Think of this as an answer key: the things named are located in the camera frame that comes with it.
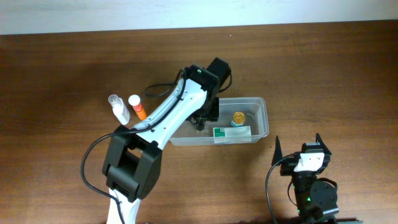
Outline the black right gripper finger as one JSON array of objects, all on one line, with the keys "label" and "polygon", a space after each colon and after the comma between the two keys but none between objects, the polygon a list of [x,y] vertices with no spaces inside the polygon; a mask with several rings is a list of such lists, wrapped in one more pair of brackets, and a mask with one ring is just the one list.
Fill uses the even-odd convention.
[{"label": "black right gripper finger", "polygon": [[319,143],[320,147],[323,149],[323,153],[325,155],[329,155],[331,156],[332,153],[330,152],[330,150],[327,148],[327,146],[325,145],[325,143],[323,142],[323,140],[321,139],[321,136],[319,133],[316,133],[316,142]]},{"label": "black right gripper finger", "polygon": [[271,165],[272,166],[276,165],[282,158],[283,158],[283,155],[282,155],[282,149],[281,149],[281,146],[280,146],[280,140],[279,140],[279,137],[276,136],[276,138],[275,138],[275,150],[274,150],[274,155],[272,157]]}]

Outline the white green medicine box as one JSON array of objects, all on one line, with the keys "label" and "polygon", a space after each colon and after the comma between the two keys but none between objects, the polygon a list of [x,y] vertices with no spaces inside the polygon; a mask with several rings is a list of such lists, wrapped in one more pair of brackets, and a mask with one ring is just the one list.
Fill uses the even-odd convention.
[{"label": "white green medicine box", "polygon": [[251,142],[251,128],[240,126],[232,128],[213,128],[215,144],[239,144]]}]

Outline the small jar gold lid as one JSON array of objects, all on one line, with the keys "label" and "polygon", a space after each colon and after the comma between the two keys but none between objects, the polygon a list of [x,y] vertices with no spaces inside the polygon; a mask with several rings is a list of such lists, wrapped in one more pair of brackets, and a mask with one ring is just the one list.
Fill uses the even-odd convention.
[{"label": "small jar gold lid", "polygon": [[245,123],[245,120],[246,120],[246,116],[243,112],[240,112],[240,111],[235,112],[232,117],[232,120],[231,120],[231,125],[233,127],[243,126]]}]

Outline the orange tablet tube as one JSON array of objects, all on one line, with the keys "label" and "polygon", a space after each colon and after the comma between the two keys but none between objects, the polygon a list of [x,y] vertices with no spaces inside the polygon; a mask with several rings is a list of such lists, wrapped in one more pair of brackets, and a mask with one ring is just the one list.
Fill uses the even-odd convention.
[{"label": "orange tablet tube", "polygon": [[138,95],[131,95],[128,98],[128,103],[132,106],[133,110],[137,114],[137,117],[141,121],[143,121],[147,118],[147,114],[142,105],[141,98]]}]

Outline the white spray bottle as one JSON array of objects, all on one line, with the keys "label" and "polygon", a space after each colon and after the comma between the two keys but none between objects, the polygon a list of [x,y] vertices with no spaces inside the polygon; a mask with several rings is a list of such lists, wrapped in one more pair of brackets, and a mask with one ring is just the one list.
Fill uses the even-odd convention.
[{"label": "white spray bottle", "polygon": [[130,114],[122,98],[120,98],[118,95],[110,95],[108,97],[108,102],[112,106],[113,113],[118,121],[122,125],[127,125],[130,119]]}]

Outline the dark bottle white cap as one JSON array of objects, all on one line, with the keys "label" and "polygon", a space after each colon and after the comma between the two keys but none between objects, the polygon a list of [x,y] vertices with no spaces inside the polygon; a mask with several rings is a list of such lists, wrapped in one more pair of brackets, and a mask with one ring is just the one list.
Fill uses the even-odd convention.
[{"label": "dark bottle white cap", "polygon": [[195,123],[195,128],[197,131],[203,131],[205,129],[205,122],[204,121],[197,121]]}]

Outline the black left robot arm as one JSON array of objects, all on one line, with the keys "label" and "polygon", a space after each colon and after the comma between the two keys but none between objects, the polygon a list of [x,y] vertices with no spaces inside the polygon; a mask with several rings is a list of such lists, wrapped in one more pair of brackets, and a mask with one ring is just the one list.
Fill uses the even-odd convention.
[{"label": "black left robot arm", "polygon": [[120,125],[113,133],[102,167],[112,196],[108,223],[134,223],[137,210],[160,176],[167,141],[185,122],[204,130],[217,121],[222,85],[231,79],[227,62],[215,58],[207,68],[191,65],[168,98],[145,120],[129,129]]}]

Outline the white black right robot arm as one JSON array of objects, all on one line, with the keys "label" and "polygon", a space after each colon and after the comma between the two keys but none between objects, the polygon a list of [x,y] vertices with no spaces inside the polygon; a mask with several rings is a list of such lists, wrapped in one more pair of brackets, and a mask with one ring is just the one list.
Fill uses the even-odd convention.
[{"label": "white black right robot arm", "polygon": [[271,168],[266,176],[266,197],[269,211],[274,223],[277,222],[269,196],[269,177],[276,167],[280,167],[281,176],[289,176],[288,188],[294,189],[298,217],[293,223],[362,223],[355,218],[337,219],[339,212],[338,184],[327,178],[319,178],[331,160],[332,153],[322,141],[319,134],[315,142],[302,144],[299,152],[283,155],[279,138],[275,139],[275,151]]}]

